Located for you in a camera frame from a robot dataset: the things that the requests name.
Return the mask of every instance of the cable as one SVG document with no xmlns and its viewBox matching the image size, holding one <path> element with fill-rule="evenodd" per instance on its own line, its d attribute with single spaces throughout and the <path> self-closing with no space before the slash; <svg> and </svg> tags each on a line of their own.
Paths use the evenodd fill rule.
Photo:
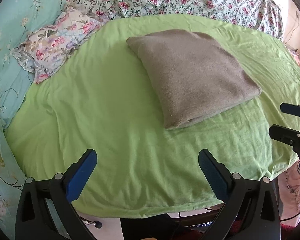
<svg viewBox="0 0 300 240">
<path fill-rule="evenodd" d="M 293 217 L 290 217 L 290 218 L 286 218 L 286 219 L 280 220 L 280 222 L 284 222 L 284 221 L 293 219 L 293 218 L 297 217 L 298 215 L 300 215 L 300 212 L 299 212 L 298 214 L 296 214 L 295 216 L 293 216 Z"/>
<path fill-rule="evenodd" d="M 211 209 L 211 208 L 204 208 L 206 210 L 210 210 L 210 211 L 219 211 L 220 209 Z"/>
<path fill-rule="evenodd" d="M 293 29 L 293 31 L 292 31 L 292 33 L 291 33 L 291 36 L 290 36 L 290 38 L 288 39 L 288 41 L 287 42 L 285 42 L 284 44 L 287 44 L 290 40 L 291 40 L 291 38 L 292 38 L 292 35 L 293 35 L 293 32 L 298 28 L 300 26 L 300 19 L 298 18 L 298 25 L 297 25 L 297 27 L 295 27 L 294 29 Z"/>
<path fill-rule="evenodd" d="M 181 226 L 181 214 L 180 214 L 180 212 L 178 212 L 178 213 L 179 213 L 179 224 L 178 224 L 177 228 L 173 231 L 170 240 L 173 240 L 174 234 L 178 231 L 179 227 Z"/>
</svg>

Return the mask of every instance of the floor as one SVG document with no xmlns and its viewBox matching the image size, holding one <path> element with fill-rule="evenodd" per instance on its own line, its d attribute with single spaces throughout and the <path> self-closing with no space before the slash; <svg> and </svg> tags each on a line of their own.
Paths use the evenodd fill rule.
<svg viewBox="0 0 300 240">
<path fill-rule="evenodd" d="M 300 50 L 300 11 L 292 2 L 292 0 L 274 0 L 282 10 L 282 20 L 284 26 L 283 42 L 294 49 Z M 208 212 L 206 209 L 181 212 L 180 215 L 190 216 Z M 169 214 L 172 218 L 178 217 L 178 213 Z M 98 229 L 94 226 L 89 226 L 90 231 L 98 240 L 124 240 L 120 225 L 120 219 L 107 218 L 98 219 L 103 226 Z"/>
</svg>

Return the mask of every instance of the floral pillow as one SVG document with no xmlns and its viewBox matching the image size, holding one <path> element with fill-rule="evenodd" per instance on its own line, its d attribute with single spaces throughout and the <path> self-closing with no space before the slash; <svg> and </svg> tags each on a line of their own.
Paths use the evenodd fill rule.
<svg viewBox="0 0 300 240">
<path fill-rule="evenodd" d="M 88 16 L 72 6 L 67 7 L 54 25 L 31 33 L 13 51 L 13 56 L 27 71 L 35 73 L 34 82 L 52 76 L 90 36 L 108 21 L 106 16 Z"/>
</svg>

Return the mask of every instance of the green bed sheet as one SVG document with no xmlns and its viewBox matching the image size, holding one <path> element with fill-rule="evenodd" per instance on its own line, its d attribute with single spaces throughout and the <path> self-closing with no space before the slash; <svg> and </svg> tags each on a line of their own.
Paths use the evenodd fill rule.
<svg viewBox="0 0 300 240">
<path fill-rule="evenodd" d="M 262 94 L 196 125 L 164 129 L 159 100 L 126 39 L 175 28 L 218 40 Z M 300 68 L 279 40 L 199 16 L 126 18 L 107 23 L 54 76 L 33 84 L 5 135 L 37 180 L 95 149 L 98 164 L 74 207 L 141 218 L 219 203 L 198 165 L 203 148 L 247 179 L 273 179 L 292 165 L 291 147 L 268 136 L 272 124 L 300 130 L 300 118 L 280 112 L 282 102 L 300 104 Z"/>
</svg>

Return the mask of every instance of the gray pillow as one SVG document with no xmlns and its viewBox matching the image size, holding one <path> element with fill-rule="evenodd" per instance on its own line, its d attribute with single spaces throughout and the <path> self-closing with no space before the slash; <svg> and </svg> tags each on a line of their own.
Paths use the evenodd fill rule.
<svg viewBox="0 0 300 240">
<path fill-rule="evenodd" d="M 205 33 L 168 30 L 127 39 L 156 91 L 167 129 L 186 127 L 260 95 L 238 60 Z"/>
</svg>

